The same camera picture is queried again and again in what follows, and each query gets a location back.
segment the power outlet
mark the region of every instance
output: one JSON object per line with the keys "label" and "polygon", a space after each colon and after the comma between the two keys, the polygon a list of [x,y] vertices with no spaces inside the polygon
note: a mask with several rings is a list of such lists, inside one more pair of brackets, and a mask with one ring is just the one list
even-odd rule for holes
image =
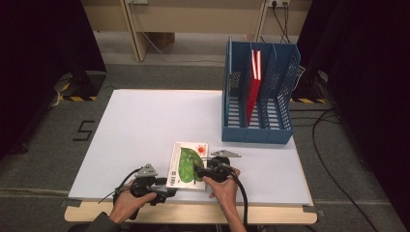
{"label": "power outlet", "polygon": [[272,7],[272,3],[276,1],[277,2],[277,8],[284,8],[284,4],[287,4],[289,7],[290,0],[269,0],[268,2],[268,7]]}

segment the sleeve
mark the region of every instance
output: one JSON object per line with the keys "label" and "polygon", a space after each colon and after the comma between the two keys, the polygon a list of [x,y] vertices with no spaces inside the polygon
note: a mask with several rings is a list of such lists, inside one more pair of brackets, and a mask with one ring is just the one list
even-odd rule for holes
{"label": "sleeve", "polygon": [[100,213],[85,232],[118,232],[120,229],[121,225],[108,218],[106,213]]}

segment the file holder compartment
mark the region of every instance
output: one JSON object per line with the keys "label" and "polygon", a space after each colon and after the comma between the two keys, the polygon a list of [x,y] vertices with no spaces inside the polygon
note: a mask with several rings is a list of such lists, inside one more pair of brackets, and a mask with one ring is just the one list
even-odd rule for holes
{"label": "file holder compartment", "polygon": [[[262,52],[262,83],[250,124],[246,104],[251,50]],[[229,41],[222,91],[222,141],[286,144],[293,134],[288,105],[300,53],[296,45]]]}

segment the white tabletop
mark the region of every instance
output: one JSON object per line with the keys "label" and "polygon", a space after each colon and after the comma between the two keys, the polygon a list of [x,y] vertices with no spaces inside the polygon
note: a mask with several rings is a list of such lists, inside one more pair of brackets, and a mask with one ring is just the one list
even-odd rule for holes
{"label": "white tabletop", "polygon": [[[166,177],[176,141],[240,154],[230,161],[242,172],[250,205],[311,203],[293,137],[286,145],[222,142],[221,91],[186,90],[114,91],[69,198],[100,200],[146,163]],[[178,190],[166,202],[214,202],[210,191]],[[239,191],[237,201],[243,202]]]}

